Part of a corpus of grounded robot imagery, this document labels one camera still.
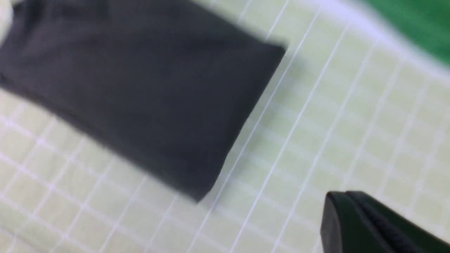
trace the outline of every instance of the black object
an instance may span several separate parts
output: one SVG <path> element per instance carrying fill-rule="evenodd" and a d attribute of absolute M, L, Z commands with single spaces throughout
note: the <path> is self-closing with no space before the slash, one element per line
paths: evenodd
<path fill-rule="evenodd" d="M 450 253 L 450 245 L 360 191 L 328 192 L 324 253 Z"/>
<path fill-rule="evenodd" d="M 1 87 L 202 199 L 283 57 L 185 0 L 25 0 Z"/>

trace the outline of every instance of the green cutting mat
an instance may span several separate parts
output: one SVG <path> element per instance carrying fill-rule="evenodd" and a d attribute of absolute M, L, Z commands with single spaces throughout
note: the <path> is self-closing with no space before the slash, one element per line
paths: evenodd
<path fill-rule="evenodd" d="M 204 203 L 0 90 L 1 252 L 321 252 L 345 189 L 450 240 L 448 72 L 338 0 L 202 4 L 289 45 Z"/>

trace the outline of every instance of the green surface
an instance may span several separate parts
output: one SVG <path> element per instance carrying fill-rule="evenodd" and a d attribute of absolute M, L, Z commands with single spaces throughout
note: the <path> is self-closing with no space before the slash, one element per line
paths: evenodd
<path fill-rule="evenodd" d="M 448 0 L 362 0 L 414 43 L 450 65 Z"/>

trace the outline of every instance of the dark gray cloth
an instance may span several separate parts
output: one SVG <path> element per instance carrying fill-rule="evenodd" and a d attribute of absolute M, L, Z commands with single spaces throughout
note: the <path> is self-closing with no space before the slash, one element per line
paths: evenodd
<path fill-rule="evenodd" d="M 189 1 L 26 0 L 0 86 L 200 200 L 284 53 Z"/>

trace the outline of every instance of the folded fabric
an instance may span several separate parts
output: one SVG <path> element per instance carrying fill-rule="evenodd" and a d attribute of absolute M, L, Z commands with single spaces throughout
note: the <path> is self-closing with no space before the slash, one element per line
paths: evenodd
<path fill-rule="evenodd" d="M 283 57 L 185 0 L 25 0 L 0 86 L 201 200 Z"/>
<path fill-rule="evenodd" d="M 450 245 L 360 191 L 328 192 L 324 253 L 448 253 Z"/>
<path fill-rule="evenodd" d="M 362 0 L 438 60 L 450 65 L 450 1 Z"/>

